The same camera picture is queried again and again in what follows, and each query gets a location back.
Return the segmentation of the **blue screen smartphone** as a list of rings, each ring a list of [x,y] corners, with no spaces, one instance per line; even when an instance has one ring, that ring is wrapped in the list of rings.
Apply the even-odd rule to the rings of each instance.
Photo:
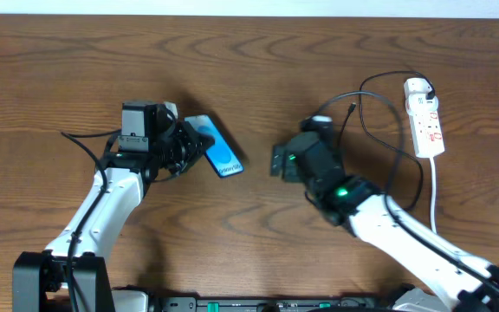
[[[224,179],[243,172],[242,162],[208,115],[185,117],[185,121],[191,124],[198,133],[214,139],[213,145],[206,150],[205,156],[219,178]]]

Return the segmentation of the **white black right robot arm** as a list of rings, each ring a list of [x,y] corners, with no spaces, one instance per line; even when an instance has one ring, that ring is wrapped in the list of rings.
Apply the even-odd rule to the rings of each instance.
[[[340,152],[317,132],[272,149],[271,173],[302,183],[305,197],[340,226],[411,272],[450,311],[499,311],[499,265],[459,249],[417,221],[374,183],[345,173]]]

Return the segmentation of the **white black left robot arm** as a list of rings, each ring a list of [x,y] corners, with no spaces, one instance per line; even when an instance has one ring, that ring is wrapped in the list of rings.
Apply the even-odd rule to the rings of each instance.
[[[121,127],[107,135],[88,195],[65,229],[42,252],[23,252],[12,271],[15,311],[158,311],[150,291],[113,289],[106,260],[159,171],[175,179],[213,145],[208,134],[178,120],[171,102],[126,101]]]

